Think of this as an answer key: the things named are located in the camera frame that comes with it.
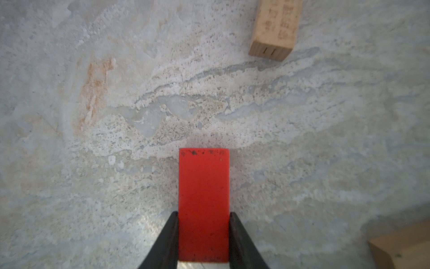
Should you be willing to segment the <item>red rectangular block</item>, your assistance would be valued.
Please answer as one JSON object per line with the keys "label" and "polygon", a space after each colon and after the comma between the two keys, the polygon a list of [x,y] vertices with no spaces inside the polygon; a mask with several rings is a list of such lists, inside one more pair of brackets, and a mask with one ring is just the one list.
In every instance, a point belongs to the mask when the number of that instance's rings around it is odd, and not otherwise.
{"label": "red rectangular block", "polygon": [[229,150],[180,149],[178,218],[180,261],[228,262]]}

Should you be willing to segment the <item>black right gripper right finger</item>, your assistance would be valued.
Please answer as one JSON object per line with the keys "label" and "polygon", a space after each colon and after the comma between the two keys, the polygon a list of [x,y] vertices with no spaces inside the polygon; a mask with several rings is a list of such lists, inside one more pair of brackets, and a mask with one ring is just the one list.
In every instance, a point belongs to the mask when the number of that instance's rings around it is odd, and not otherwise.
{"label": "black right gripper right finger", "polygon": [[229,264],[231,269],[269,269],[236,213],[229,219]]}

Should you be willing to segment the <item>plain wooden block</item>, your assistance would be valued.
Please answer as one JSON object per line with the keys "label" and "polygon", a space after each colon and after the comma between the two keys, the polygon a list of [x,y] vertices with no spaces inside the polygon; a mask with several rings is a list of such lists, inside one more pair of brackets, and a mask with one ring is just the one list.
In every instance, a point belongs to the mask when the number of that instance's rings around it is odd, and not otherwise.
{"label": "plain wooden block", "polygon": [[430,221],[373,238],[368,246],[378,269],[428,269]]}

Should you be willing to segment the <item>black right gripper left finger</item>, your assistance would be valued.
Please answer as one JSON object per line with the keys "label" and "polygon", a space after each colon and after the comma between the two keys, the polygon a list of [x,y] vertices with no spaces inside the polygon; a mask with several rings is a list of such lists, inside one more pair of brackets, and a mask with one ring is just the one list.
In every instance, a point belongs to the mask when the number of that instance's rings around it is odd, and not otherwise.
{"label": "black right gripper left finger", "polygon": [[177,269],[179,245],[178,212],[171,213],[138,269]]}

